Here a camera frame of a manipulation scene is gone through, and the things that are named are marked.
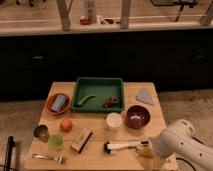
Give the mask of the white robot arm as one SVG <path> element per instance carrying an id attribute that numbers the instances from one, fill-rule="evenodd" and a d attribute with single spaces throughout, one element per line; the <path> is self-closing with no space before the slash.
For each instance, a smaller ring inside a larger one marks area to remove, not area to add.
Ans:
<path id="1" fill-rule="evenodd" d="M 176 153 L 195 162 L 206 171 L 213 171 L 213 148 L 194 140 L 194 134 L 195 129 L 189 121 L 177 120 L 154 137 L 154 152 L 165 158 Z"/>

